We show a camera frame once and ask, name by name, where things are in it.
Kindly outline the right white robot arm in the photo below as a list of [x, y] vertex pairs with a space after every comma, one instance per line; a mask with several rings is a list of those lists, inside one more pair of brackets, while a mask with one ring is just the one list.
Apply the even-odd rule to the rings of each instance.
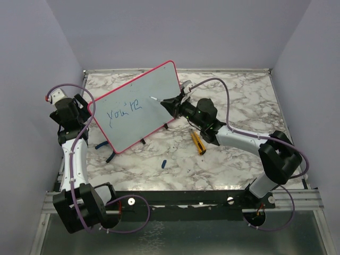
[[177, 96], [162, 100], [160, 104], [172, 117], [185, 117], [197, 126], [205, 142], [241, 149], [260, 157], [263, 173], [247, 187], [248, 192], [244, 194], [248, 207], [257, 207], [268, 192], [286, 184], [302, 162], [301, 155], [281, 131], [256, 134], [228, 128], [226, 123], [217, 119], [217, 108], [211, 99], [202, 98], [194, 106]]

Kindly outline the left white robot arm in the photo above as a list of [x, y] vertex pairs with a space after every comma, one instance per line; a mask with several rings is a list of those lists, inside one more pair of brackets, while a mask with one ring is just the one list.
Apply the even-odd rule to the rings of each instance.
[[91, 117], [87, 102], [79, 95], [70, 98], [58, 88], [47, 98], [56, 110], [50, 117], [59, 125], [58, 143], [64, 152], [64, 177], [60, 193], [53, 196], [53, 205], [69, 233], [101, 224], [113, 228], [119, 217], [107, 210], [117, 205], [117, 196], [110, 183], [92, 186], [87, 177], [88, 128]]

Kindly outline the blue marker cap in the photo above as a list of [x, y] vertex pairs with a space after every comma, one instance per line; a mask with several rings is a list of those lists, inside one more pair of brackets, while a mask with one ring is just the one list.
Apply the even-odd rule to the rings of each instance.
[[162, 164], [161, 164], [161, 168], [164, 169], [165, 168], [165, 165], [167, 163], [167, 160], [163, 160]]

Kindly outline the pink framed whiteboard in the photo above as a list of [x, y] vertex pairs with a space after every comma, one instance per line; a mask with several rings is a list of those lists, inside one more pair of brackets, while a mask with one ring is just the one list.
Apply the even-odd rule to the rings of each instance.
[[150, 96], [167, 99], [179, 94], [176, 66], [169, 60], [98, 97], [88, 104], [88, 110], [113, 150], [120, 154], [173, 120]]

